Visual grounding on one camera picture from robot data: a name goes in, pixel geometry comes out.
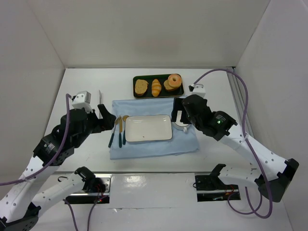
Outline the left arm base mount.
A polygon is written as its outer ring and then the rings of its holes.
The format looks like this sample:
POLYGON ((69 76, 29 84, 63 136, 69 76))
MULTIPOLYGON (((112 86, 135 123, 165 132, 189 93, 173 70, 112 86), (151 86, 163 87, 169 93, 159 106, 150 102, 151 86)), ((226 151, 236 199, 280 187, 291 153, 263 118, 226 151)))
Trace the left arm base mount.
POLYGON ((87 189, 81 189, 66 197, 72 205, 90 205, 98 201, 98 204, 110 203, 111 175, 95 173, 94 185, 87 189))

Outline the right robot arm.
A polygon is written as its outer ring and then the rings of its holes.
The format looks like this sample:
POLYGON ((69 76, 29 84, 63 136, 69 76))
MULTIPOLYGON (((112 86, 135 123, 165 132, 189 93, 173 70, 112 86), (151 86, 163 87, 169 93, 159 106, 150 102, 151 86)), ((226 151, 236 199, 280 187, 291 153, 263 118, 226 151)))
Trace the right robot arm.
POLYGON ((299 167, 296 160, 278 156, 249 134, 244 134, 234 118, 223 111, 211 111, 207 99, 201 96, 175 98, 171 113, 173 122, 178 111, 181 111, 182 123, 191 124, 204 135, 229 146, 259 168, 259 172, 243 176, 243 183, 257 187, 262 196, 273 202, 282 200, 299 167))

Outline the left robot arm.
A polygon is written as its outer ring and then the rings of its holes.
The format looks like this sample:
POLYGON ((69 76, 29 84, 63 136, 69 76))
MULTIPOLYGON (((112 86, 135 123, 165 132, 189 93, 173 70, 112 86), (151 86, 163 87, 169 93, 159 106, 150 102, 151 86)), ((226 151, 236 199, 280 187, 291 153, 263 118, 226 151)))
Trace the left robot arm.
POLYGON ((45 181, 70 157, 85 139, 93 133, 111 130, 116 117, 103 104, 98 105, 103 116, 94 111, 68 110, 49 135, 43 137, 33 151, 28 166, 0 201, 0 229, 2 231, 29 231, 45 211, 70 194, 84 191, 103 195, 105 183, 87 167, 79 167, 70 176, 40 191, 45 181))

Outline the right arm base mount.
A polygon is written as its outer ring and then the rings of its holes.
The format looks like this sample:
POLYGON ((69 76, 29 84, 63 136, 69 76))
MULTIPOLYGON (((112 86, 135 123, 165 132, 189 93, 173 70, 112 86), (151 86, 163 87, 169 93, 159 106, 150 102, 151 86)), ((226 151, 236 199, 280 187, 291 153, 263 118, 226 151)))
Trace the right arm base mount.
POLYGON ((192 186, 196 189, 197 202, 227 201, 230 195, 230 200, 241 199, 238 185, 226 185, 211 175, 195 175, 192 186))

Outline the striped croissant bread roll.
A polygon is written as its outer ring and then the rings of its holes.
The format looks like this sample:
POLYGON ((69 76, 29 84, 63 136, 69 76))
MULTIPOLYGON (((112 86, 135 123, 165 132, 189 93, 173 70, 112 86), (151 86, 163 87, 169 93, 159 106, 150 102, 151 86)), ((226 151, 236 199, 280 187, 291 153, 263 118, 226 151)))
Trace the striped croissant bread roll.
POLYGON ((161 92, 162 86, 158 79, 152 81, 152 96, 158 97, 161 92))

